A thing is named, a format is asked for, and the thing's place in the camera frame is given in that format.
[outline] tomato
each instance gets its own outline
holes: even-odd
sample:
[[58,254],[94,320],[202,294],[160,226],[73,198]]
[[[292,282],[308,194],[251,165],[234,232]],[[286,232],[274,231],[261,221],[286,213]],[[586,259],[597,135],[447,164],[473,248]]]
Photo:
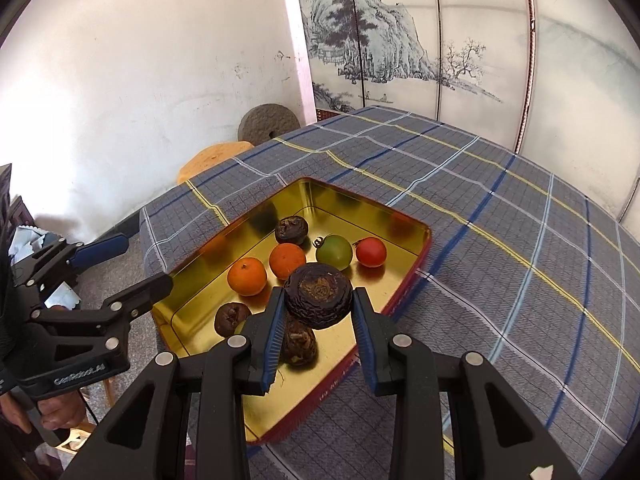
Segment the tomato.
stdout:
[[386,246],[382,240],[370,236],[354,244],[356,258],[365,267],[379,267],[386,260]]
[[351,265],[353,249],[351,244],[340,235],[318,238],[314,246],[318,263],[334,266],[338,270],[344,270]]

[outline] red tomato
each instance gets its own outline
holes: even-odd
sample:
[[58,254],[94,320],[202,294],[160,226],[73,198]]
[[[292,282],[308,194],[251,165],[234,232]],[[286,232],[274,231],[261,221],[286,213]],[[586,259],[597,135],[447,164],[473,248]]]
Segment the red tomato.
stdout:
[[365,267],[379,267],[386,260],[386,247],[382,240],[370,236],[355,243],[356,258]]

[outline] orange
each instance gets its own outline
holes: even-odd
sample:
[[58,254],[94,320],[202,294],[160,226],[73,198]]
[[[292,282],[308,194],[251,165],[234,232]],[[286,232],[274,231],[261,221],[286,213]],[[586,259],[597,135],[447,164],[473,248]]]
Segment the orange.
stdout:
[[286,280],[294,270],[304,264],[305,251],[295,244],[279,244],[269,256],[269,266],[280,280]]
[[226,282],[240,296],[255,296],[267,284],[267,271],[257,258],[240,258],[229,269]]

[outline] tablecloth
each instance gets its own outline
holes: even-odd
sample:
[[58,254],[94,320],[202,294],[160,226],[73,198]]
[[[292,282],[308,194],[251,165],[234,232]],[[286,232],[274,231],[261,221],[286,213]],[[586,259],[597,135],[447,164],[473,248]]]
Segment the tablecloth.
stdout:
[[[637,423],[640,394],[640,247],[624,228],[529,160],[373,106],[257,146],[144,206],[146,275],[175,269],[301,176],[430,225],[399,327],[437,352],[484,354],[583,478],[604,473]],[[252,478],[387,478],[394,404],[354,371],[288,438],[250,450]],[[445,396],[442,419],[450,440]]]

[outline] white cloth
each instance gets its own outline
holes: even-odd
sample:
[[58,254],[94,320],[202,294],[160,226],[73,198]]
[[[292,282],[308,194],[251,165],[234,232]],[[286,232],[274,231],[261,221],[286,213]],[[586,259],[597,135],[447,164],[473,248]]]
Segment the white cloth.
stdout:
[[[42,248],[44,237],[48,233],[49,231],[37,227],[18,226],[9,247],[11,264],[13,265],[39,251]],[[80,297],[64,282],[44,302],[47,308],[62,305],[69,310],[73,310],[73,307],[78,303],[80,303]]]

